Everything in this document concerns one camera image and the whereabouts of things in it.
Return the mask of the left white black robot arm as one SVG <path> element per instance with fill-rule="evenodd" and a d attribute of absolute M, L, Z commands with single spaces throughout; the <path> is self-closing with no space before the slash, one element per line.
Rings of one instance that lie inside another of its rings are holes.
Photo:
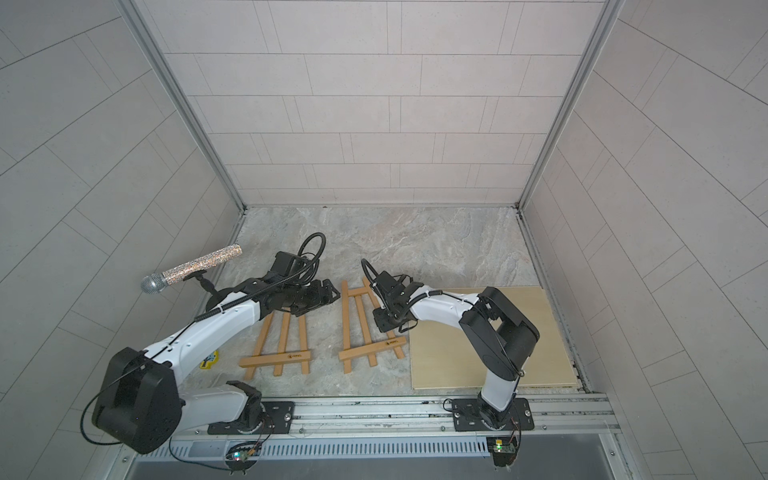
<path fill-rule="evenodd" d="M 262 394 L 247 383 L 234 380 L 185 395 L 179 387 L 205 358 L 269 314 L 299 317 L 335 302 L 340 294 L 332 282 L 316 277 L 321 255 L 305 249 L 280 251 L 265 276 L 221 290 L 205 274 L 222 263 L 222 251 L 146 277 L 143 285 L 151 292 L 175 280 L 197 280 L 211 296 L 206 310 L 166 339 L 116 353 L 81 418 L 111 436 L 113 444 L 141 454 L 192 428 L 222 424 L 231 432 L 249 434 L 265 427 Z"/>

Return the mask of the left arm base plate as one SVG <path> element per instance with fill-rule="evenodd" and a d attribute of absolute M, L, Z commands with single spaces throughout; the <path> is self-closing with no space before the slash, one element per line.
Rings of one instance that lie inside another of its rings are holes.
<path fill-rule="evenodd" d="M 248 403 L 240 416 L 230 422 L 217 422 L 207 428 L 208 435 L 287 434 L 295 410 L 291 401 Z"/>

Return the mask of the wooden easel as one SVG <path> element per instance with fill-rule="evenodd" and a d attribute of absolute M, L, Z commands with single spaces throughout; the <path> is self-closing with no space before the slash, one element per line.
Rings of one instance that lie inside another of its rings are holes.
<path fill-rule="evenodd" d="M 298 325 L 298 347 L 290 349 L 291 328 Z M 288 312 L 268 314 L 261 322 L 252 353 L 238 362 L 243 379 L 251 381 L 259 369 L 272 368 L 275 377 L 284 373 L 286 365 L 298 364 L 302 375 L 311 373 L 312 353 L 309 348 L 308 324 L 305 315 L 294 317 Z"/>
<path fill-rule="evenodd" d="M 378 365 L 377 355 L 392 352 L 399 360 L 406 358 L 407 339 L 395 333 L 386 332 L 380 340 L 373 335 L 373 311 L 381 307 L 370 281 L 363 279 L 359 287 L 350 287 L 347 280 L 341 283 L 341 325 L 342 349 L 338 353 L 343 373 L 350 374 L 353 361 L 365 358 L 370 367 Z"/>

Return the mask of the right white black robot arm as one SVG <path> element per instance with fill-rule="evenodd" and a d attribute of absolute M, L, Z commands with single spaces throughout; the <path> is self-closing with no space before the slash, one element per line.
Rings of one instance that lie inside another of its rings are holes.
<path fill-rule="evenodd" d="M 406 274 L 392 276 L 368 268 L 364 275 L 380 303 L 373 311 L 380 332 L 404 333 L 420 321 L 462 330 L 486 367 L 476 417 L 491 430 L 519 423 L 514 400 L 540 332 L 506 295 L 495 287 L 472 295 L 451 293 Z"/>

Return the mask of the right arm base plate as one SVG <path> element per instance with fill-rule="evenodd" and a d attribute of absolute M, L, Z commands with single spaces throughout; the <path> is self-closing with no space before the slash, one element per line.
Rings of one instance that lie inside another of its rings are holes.
<path fill-rule="evenodd" d="M 535 429 L 529 402 L 524 398 L 514 398 L 502 411 L 497 411 L 480 397 L 454 398 L 450 404 L 457 432 L 525 432 Z"/>

